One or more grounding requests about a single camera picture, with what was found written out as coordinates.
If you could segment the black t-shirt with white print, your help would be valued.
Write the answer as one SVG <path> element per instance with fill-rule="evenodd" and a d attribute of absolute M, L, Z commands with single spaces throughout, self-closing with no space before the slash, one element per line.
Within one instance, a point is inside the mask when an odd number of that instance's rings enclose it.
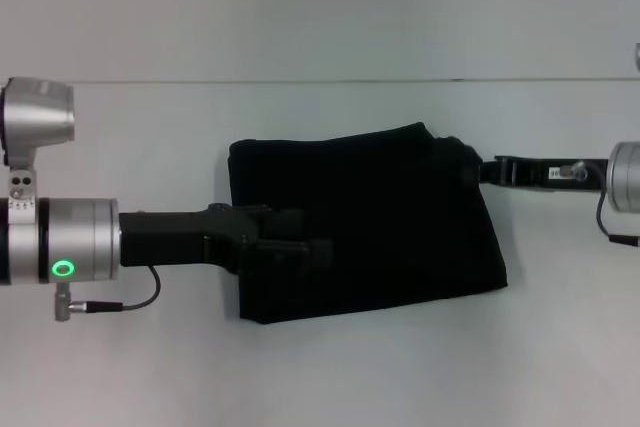
<path fill-rule="evenodd" d="M 242 273 L 240 316 L 270 324 L 505 288 L 481 162 L 472 147 L 421 123 L 325 141 L 233 143 L 233 204 L 293 213 L 300 240 L 333 248 L 326 266 L 263 261 Z"/>

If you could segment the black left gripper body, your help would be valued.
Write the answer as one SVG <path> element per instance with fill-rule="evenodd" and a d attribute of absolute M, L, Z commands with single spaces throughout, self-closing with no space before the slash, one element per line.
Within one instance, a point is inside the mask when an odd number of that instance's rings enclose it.
<path fill-rule="evenodd" d="M 120 265 L 211 264 L 236 275 L 270 212 L 264 205 L 213 203 L 197 212 L 121 213 Z"/>

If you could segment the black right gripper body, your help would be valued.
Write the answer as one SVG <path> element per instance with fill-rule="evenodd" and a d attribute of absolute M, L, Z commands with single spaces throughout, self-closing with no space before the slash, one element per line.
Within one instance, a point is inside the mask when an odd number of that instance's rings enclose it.
<path fill-rule="evenodd" d="M 606 173 L 604 159 L 520 159 L 518 186 L 545 191 L 600 192 L 605 181 L 596 172 L 593 163 Z"/>

